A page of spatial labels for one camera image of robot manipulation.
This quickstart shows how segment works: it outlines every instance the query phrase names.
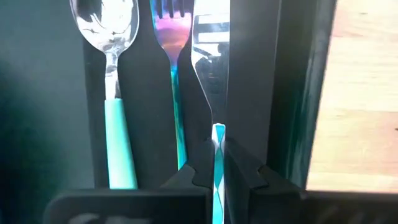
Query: iridescent fork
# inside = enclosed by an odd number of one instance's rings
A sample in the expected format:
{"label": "iridescent fork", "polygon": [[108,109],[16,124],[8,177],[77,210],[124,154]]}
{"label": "iridescent fork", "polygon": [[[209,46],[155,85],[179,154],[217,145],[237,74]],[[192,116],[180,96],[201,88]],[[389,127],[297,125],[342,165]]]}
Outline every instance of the iridescent fork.
{"label": "iridescent fork", "polygon": [[193,5],[193,2],[194,0],[150,0],[157,41],[170,60],[178,169],[187,161],[187,152],[182,123],[177,60],[190,35],[192,11],[187,8]]}

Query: teal and white striped handle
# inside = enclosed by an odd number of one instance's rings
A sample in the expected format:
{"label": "teal and white striped handle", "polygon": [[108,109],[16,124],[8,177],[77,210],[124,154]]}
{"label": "teal and white striped handle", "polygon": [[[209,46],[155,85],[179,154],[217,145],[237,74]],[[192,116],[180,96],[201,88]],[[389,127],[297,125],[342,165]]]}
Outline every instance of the teal and white striped handle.
{"label": "teal and white striped handle", "polygon": [[105,100],[105,127],[109,188],[137,189],[122,99]]}
{"label": "teal and white striped handle", "polygon": [[213,124],[211,138],[215,144],[213,224],[224,223],[224,139],[225,125]]}

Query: striped handle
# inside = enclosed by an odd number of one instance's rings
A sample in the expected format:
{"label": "striped handle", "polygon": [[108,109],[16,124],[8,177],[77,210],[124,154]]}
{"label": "striped handle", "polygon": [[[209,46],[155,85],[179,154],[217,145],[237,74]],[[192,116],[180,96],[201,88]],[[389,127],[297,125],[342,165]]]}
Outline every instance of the striped handle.
{"label": "striped handle", "polygon": [[109,188],[137,189],[122,99],[105,100]]}
{"label": "striped handle", "polygon": [[225,125],[214,124],[211,138],[215,144],[213,224],[224,223],[224,152]]}

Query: wooden surface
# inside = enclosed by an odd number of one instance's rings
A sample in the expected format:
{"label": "wooden surface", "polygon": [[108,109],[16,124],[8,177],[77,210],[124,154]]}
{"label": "wooden surface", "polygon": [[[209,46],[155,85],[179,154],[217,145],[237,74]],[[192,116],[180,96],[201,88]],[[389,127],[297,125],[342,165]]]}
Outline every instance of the wooden surface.
{"label": "wooden surface", "polygon": [[307,189],[398,193],[398,1],[339,0]]}

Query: stainless steel utensil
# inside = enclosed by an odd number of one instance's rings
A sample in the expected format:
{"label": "stainless steel utensil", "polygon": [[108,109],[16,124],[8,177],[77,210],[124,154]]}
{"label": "stainless steel utensil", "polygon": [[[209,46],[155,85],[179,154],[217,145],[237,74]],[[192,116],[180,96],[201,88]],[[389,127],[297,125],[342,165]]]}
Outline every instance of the stainless steel utensil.
{"label": "stainless steel utensil", "polygon": [[119,91],[118,58],[134,41],[139,25],[137,0],[70,0],[85,39],[106,56],[105,125],[111,189],[137,188],[136,174]]}
{"label": "stainless steel utensil", "polygon": [[177,60],[181,50],[188,41],[192,12],[186,6],[194,0],[150,0],[152,20],[155,34],[160,46],[165,50],[170,60],[172,76],[172,92],[174,104],[175,132],[177,136],[177,167],[180,169],[187,161],[185,139],[182,123],[180,88],[178,86]]}
{"label": "stainless steel utensil", "polygon": [[216,147],[213,223],[224,222],[224,164],[226,92],[229,68],[229,0],[196,0],[192,28],[192,64],[210,104],[212,139]]}

